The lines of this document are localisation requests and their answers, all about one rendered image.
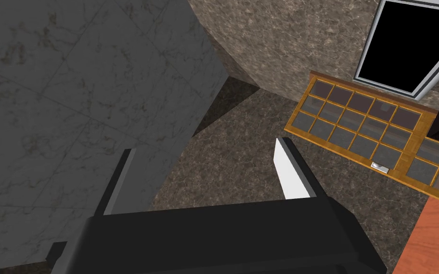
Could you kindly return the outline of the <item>wooden door with glass panes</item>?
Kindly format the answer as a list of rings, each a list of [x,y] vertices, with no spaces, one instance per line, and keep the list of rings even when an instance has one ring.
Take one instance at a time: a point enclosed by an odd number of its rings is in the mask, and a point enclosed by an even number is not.
[[[285,131],[439,200],[439,139],[430,134],[436,114],[312,71]]]

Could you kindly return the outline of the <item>black window with white frame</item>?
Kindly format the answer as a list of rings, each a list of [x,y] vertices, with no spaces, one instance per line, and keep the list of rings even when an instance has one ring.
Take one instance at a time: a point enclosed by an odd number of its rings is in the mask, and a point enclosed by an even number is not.
[[[380,0],[354,80],[421,100],[439,81],[439,0]]]

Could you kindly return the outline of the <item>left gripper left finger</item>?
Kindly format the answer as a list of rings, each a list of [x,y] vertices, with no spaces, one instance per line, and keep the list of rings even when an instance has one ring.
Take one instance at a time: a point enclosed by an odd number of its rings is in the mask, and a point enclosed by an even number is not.
[[[110,215],[117,201],[136,149],[125,149],[94,212],[94,216]]]

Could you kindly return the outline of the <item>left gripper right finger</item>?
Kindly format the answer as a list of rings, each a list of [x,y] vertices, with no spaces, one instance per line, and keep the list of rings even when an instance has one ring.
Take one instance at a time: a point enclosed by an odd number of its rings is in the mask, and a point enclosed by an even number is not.
[[[327,196],[290,138],[276,139],[273,162],[286,199]]]

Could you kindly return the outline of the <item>reddish brown wooden furniture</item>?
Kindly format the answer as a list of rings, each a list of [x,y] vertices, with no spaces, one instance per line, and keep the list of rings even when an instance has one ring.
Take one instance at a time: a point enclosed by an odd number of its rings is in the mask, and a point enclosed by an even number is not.
[[[427,200],[392,274],[439,274],[439,200]]]

